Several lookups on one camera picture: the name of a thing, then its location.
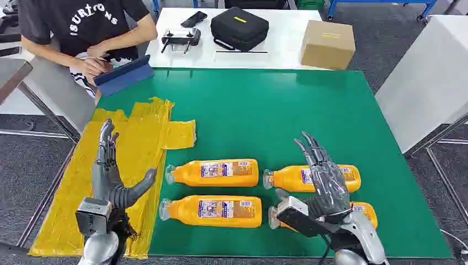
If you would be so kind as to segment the person's left hand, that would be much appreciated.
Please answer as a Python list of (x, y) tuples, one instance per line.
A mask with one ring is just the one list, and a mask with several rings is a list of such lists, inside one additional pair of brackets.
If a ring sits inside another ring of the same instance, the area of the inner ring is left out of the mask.
[(87, 54), (89, 57), (101, 58), (107, 56), (107, 49), (103, 44), (97, 44), (90, 46), (87, 49)]

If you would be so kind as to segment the person's right hand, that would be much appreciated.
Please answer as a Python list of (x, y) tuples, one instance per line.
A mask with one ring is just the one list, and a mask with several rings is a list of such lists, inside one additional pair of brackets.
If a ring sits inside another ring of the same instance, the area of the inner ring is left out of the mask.
[(95, 86), (94, 78), (113, 69), (113, 65), (100, 58), (76, 59), (70, 67), (77, 73), (85, 76), (86, 80)]

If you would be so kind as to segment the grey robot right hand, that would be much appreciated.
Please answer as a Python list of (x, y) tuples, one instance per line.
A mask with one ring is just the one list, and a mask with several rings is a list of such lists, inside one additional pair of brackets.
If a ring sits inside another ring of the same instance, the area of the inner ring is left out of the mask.
[(281, 195), (281, 202), (276, 210), (280, 213), (289, 206), (297, 206), (300, 213), (312, 219), (323, 218), (325, 222), (340, 224), (352, 211), (344, 176), (312, 135), (305, 131), (302, 131), (301, 135), (306, 139), (306, 145), (299, 139), (294, 141), (305, 156), (315, 192), (309, 198), (300, 200), (277, 189), (276, 193)]

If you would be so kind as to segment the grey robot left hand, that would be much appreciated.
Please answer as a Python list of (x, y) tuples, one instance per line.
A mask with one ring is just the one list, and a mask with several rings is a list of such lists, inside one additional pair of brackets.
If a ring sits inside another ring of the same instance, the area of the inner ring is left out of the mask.
[(112, 120), (106, 119), (99, 133), (97, 154), (92, 164), (92, 194), (96, 199), (109, 201), (113, 208), (127, 209), (154, 185), (156, 169), (149, 168), (136, 185), (125, 187), (116, 161), (115, 142), (119, 134), (113, 130)]

